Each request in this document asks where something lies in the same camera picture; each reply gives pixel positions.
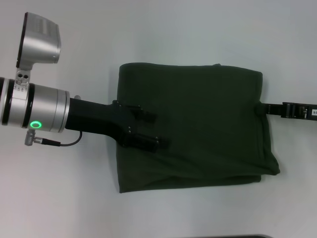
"green led ring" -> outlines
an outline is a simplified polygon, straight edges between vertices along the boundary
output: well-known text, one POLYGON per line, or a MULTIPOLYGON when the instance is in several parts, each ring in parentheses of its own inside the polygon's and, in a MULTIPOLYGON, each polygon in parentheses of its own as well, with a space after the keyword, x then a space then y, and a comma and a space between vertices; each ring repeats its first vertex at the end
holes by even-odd
POLYGON ((30 123, 30 126, 32 128, 38 129, 42 127, 42 123, 40 123, 39 121, 35 120, 33 122, 30 123))

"white background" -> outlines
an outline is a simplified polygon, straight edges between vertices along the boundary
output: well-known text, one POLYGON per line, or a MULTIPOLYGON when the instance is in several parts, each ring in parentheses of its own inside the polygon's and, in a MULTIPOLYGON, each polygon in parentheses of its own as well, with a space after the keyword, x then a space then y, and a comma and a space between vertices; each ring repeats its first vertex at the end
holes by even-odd
MULTIPOLYGON (((308 0, 2 0, 0 74, 14 77, 24 12, 59 24, 58 64, 32 82, 109 103, 119 66, 221 63, 261 71, 262 101, 317 104, 317 3, 308 0)), ((1 238, 316 237, 317 122, 269 117, 281 174, 261 183, 118 193, 115 142, 24 146, 0 128, 1 238)), ((78 132, 38 132, 75 140, 78 132)))

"green towel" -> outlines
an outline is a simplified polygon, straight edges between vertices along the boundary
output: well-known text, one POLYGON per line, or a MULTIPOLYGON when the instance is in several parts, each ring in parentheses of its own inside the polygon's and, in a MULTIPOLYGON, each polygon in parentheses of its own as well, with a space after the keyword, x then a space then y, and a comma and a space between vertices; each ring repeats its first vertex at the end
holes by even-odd
POLYGON ((243 68, 122 65, 117 99, 157 114, 154 125, 140 122, 138 131, 170 146, 151 153, 117 145, 120 192, 245 184, 278 174, 261 90, 262 73, 243 68))

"cable connector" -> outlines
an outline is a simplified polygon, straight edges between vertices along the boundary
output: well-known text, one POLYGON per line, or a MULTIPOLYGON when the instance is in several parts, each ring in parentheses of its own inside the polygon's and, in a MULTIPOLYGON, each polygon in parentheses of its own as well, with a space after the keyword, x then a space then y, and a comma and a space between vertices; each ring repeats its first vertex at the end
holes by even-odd
POLYGON ((61 144, 59 141, 54 141, 54 140, 48 140, 48 139, 45 139, 45 138, 35 137, 35 130, 29 129, 26 132, 24 144, 27 145, 27 146, 31 146, 31 145, 33 145, 33 143, 37 143, 37 144, 41 144, 41 145, 66 147, 66 146, 72 146, 72 145, 77 144, 81 140, 82 136, 83 136, 83 132, 80 131, 79 138, 75 142, 70 143, 70 144, 61 144))

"black cable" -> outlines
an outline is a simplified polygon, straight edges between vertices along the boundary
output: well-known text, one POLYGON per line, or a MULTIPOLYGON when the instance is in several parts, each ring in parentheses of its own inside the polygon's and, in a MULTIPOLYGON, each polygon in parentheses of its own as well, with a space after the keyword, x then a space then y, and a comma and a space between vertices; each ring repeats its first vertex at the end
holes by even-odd
POLYGON ((44 138, 43 139, 41 138, 41 142, 40 143, 42 145, 51 145, 51 146, 72 146, 72 145, 77 144, 80 141, 82 136, 83 136, 83 132, 80 131, 79 138, 75 142, 70 143, 70 144, 61 144, 58 141, 48 140, 48 139, 44 139, 44 138))
POLYGON ((74 141, 73 143, 70 143, 70 144, 61 144, 60 146, 72 146, 72 145, 75 145, 81 140, 82 136, 83 136, 83 132, 80 131, 79 132, 79 137, 78 137, 78 139, 76 141, 74 141))

